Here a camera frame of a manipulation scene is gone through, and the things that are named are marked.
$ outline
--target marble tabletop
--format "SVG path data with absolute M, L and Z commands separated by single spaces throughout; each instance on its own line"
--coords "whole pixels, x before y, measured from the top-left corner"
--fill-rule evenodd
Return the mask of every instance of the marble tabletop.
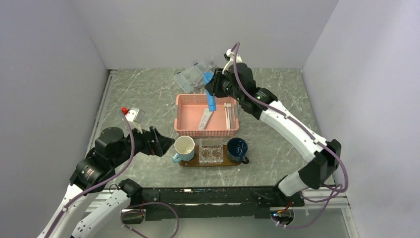
M 118 110 L 122 106 L 137 107 L 146 112 L 142 128 L 148 130 L 149 126 L 155 126 L 162 135 L 177 138 L 178 133 L 174 130 L 177 115 L 175 99 L 183 91 L 172 77 L 181 70 L 119 69 L 106 105 L 101 130 L 117 126 L 127 135 Z M 295 117 L 318 133 L 298 69 L 253 68 L 253 75 L 257 86 L 267 88 L 277 95 Z M 143 187 L 274 185 L 285 175 L 305 165 L 298 151 L 274 129 L 241 109 L 238 115 L 239 130 L 235 137 L 241 137 L 247 142 L 249 164 L 185 168 L 171 161 L 175 153 L 172 146 L 161 158 L 137 154 L 116 182 L 131 178 Z

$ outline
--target white wall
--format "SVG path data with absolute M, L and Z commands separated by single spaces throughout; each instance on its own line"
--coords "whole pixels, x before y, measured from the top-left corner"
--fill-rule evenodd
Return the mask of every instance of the white wall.
M 338 0 L 73 0 L 107 68 L 224 64 L 302 68 Z
M 1 1 L 0 237 L 45 227 L 84 158 L 106 79 L 70 1 Z
M 340 0 L 303 73 L 362 238 L 418 238 L 420 2 Z

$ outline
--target cup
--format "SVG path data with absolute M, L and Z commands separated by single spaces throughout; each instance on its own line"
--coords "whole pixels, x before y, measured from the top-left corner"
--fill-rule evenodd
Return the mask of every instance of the cup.
M 246 157 L 247 151 L 248 144 L 241 138 L 235 137 L 227 142 L 227 158 L 233 163 L 249 163 L 249 159 Z
M 172 157 L 172 162 L 190 161 L 194 157 L 195 143 L 191 137 L 186 135 L 179 137 L 176 139 L 174 147 L 176 154 Z

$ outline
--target plastic basket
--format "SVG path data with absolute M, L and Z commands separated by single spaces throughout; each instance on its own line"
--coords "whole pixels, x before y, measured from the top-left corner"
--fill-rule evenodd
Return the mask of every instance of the plastic basket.
M 224 104 L 232 104 L 232 128 L 226 129 Z M 213 112 L 206 129 L 198 130 L 204 109 L 208 108 L 206 94 L 180 94 L 176 97 L 178 116 L 175 119 L 175 130 L 180 136 L 218 137 L 233 136 L 239 129 L 237 103 L 233 98 L 216 98 L 216 111 Z

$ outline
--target brown wooden board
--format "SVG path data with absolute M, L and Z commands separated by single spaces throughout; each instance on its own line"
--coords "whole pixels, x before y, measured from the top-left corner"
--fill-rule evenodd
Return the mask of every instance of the brown wooden board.
M 184 167 L 214 167 L 214 166 L 237 166 L 240 165 L 241 162 L 232 163 L 227 158 L 227 146 L 223 145 L 223 163 L 221 164 L 200 164 L 200 146 L 196 145 L 194 150 L 194 157 L 190 161 L 183 161 L 179 162 L 179 165 Z

